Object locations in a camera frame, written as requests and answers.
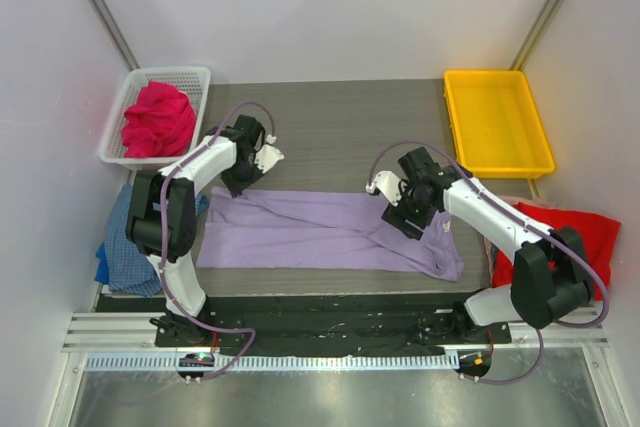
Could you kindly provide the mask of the white plastic basket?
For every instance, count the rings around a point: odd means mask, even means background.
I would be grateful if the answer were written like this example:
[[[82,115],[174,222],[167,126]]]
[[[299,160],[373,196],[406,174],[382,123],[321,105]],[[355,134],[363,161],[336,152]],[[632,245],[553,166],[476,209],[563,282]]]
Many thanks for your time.
[[[140,90],[150,81],[176,87],[189,97],[195,113],[195,126],[186,150],[177,157],[126,158],[121,131],[126,125],[125,111],[137,99]],[[131,171],[160,169],[175,162],[192,150],[199,140],[203,116],[206,110],[211,72],[202,66],[148,67],[131,71],[124,79],[111,107],[99,144],[99,157],[107,164],[117,164]]]

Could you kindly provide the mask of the yellow plastic tray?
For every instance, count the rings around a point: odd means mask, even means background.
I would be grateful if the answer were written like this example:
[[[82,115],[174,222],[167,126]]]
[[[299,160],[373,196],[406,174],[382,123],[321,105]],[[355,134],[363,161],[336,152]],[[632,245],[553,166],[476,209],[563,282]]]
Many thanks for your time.
[[[479,178],[538,179],[556,164],[524,73],[447,70],[446,101],[457,161]]]

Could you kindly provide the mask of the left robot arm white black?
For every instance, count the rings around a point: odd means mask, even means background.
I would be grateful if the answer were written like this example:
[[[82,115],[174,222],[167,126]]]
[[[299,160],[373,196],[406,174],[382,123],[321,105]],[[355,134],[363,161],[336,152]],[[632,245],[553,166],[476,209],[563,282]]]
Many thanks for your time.
[[[199,285],[191,249],[197,234],[196,197],[220,178],[235,198],[264,176],[256,155],[266,146],[266,130],[240,115],[220,133],[211,130],[190,152],[159,170],[141,170],[132,187],[126,237],[149,260],[167,297],[171,315],[182,317],[179,335],[190,345],[205,344],[213,332],[203,314],[207,295]]]

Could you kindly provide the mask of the purple t shirt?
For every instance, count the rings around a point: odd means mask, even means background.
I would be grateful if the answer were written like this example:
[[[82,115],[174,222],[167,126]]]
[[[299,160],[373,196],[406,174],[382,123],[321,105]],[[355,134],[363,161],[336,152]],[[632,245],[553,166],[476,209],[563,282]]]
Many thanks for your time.
[[[439,213],[413,240],[382,219],[388,203],[365,193],[211,192],[201,268],[301,268],[416,272],[457,282],[464,263]]]

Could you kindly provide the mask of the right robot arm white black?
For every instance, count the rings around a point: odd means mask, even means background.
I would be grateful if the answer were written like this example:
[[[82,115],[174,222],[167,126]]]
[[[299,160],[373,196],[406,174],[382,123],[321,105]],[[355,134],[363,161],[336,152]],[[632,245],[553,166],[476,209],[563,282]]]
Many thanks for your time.
[[[372,168],[366,191],[383,196],[385,222],[418,240],[439,213],[474,228],[512,264],[511,281],[480,290],[452,308],[457,338],[472,342],[493,324],[522,321],[541,330],[589,304],[600,282],[581,235],[518,211],[452,161],[440,166],[425,146],[403,155],[396,175]]]

